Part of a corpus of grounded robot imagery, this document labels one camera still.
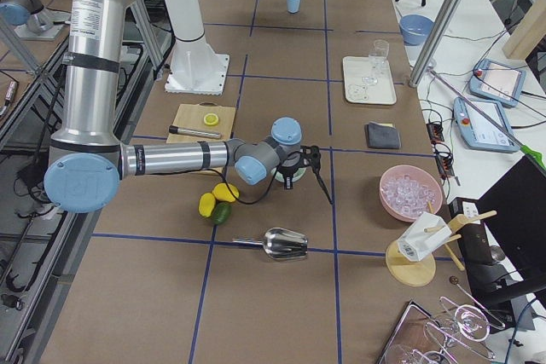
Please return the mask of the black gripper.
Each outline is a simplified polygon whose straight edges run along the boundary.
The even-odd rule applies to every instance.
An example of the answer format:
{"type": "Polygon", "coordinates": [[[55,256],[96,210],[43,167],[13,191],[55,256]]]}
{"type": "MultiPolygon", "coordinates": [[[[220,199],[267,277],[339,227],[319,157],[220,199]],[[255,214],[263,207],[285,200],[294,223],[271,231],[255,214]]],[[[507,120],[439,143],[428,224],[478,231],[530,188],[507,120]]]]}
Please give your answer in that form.
{"type": "MultiPolygon", "coordinates": [[[[281,172],[284,176],[284,173],[287,171],[292,171],[293,174],[299,169],[304,168],[301,164],[301,152],[296,151],[291,153],[287,159],[282,163],[281,167],[279,168],[279,172],[281,172]]],[[[293,188],[293,178],[290,176],[287,176],[284,178],[284,188],[286,190],[290,190],[293,188]]]]}

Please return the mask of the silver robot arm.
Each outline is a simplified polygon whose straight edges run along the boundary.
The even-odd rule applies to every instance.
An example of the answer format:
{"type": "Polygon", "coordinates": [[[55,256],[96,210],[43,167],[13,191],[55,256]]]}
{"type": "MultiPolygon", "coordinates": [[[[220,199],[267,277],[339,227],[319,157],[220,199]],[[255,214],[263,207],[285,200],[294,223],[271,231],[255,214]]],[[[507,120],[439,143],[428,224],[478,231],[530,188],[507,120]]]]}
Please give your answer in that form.
{"type": "Polygon", "coordinates": [[[1,16],[25,40],[54,40],[71,19],[71,13],[55,11],[41,0],[1,0],[1,16]]]}
{"type": "Polygon", "coordinates": [[[104,207],[126,176],[232,166],[250,185],[280,173],[286,186],[306,162],[301,128],[279,118],[256,144],[239,139],[125,145],[113,133],[125,12],[136,0],[73,0],[61,128],[51,137],[44,187],[64,211],[104,207]]]}

